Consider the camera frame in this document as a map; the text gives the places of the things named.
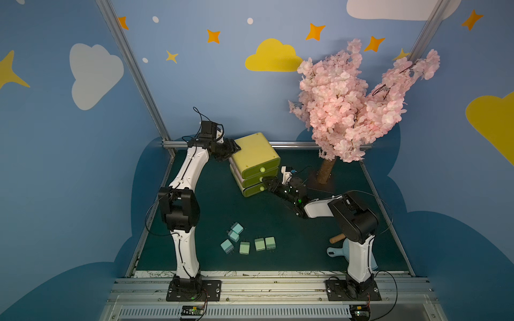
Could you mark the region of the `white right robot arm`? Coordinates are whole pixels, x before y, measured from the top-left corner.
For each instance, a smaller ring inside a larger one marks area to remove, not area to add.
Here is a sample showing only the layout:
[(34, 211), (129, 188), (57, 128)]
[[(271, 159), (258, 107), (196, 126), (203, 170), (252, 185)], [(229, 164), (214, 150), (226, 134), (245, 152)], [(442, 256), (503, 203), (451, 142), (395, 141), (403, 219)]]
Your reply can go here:
[(277, 177), (265, 177), (262, 182), (267, 191), (291, 203), (297, 216), (303, 219), (334, 218), (349, 244), (347, 282), (359, 291), (370, 287), (373, 282), (372, 246), (380, 220), (356, 191), (312, 199), (301, 180), (283, 182)]

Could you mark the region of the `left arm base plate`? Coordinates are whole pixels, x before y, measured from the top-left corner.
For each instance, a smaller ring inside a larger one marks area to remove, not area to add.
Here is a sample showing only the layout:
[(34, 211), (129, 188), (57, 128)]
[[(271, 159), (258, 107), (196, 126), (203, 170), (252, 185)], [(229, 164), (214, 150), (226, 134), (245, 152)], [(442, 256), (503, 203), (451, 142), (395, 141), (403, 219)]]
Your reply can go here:
[(220, 280), (172, 280), (167, 290), (167, 302), (219, 302), (222, 290)]

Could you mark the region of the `green drawer cabinet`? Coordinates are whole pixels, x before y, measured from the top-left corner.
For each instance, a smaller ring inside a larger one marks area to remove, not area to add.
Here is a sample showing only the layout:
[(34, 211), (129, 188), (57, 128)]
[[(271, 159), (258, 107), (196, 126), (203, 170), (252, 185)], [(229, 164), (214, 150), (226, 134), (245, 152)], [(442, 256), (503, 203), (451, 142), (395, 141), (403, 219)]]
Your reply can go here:
[(266, 177), (275, 177), (281, 158), (266, 137), (257, 132), (235, 140), (240, 150), (230, 158), (230, 171), (244, 197), (263, 192)]

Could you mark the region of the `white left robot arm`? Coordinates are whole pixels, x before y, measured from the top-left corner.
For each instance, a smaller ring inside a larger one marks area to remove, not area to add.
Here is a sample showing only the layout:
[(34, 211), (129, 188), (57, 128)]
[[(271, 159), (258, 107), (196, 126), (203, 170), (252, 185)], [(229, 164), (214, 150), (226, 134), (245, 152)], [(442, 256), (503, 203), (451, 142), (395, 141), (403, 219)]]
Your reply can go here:
[(179, 280), (193, 280), (200, 271), (195, 247), (200, 207), (195, 188), (202, 170), (211, 158), (225, 161), (239, 150), (233, 139), (193, 139), (188, 143), (186, 157), (175, 179), (158, 192), (161, 219), (175, 244)]

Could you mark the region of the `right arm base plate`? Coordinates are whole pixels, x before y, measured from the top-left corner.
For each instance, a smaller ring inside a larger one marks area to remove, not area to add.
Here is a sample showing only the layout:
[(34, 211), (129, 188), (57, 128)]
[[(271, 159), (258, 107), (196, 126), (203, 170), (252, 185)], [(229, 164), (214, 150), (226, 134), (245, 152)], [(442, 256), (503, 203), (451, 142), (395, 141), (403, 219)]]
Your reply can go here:
[(331, 302), (381, 301), (381, 294), (374, 280), (356, 284), (355, 282), (330, 278), (325, 281), (325, 290), (328, 300)]

